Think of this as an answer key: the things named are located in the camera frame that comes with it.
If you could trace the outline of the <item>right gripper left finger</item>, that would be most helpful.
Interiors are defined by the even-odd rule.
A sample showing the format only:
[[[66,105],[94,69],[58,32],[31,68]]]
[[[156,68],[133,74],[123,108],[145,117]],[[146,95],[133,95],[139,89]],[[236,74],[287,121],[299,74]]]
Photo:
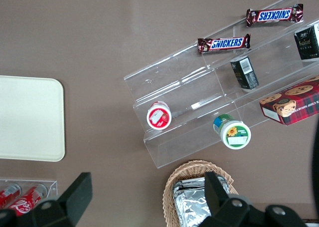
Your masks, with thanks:
[[[30,212],[17,216],[13,210],[0,212],[2,227],[74,227],[93,197],[92,176],[82,172],[57,200],[40,203]]]

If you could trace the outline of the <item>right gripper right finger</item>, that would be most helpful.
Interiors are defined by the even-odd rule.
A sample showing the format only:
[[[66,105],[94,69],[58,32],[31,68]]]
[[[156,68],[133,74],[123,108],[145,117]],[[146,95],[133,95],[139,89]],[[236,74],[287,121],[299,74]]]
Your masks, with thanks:
[[[262,212],[245,200],[228,196],[214,172],[205,175],[205,199],[211,215],[201,227],[305,227],[306,223],[291,208],[269,205]]]

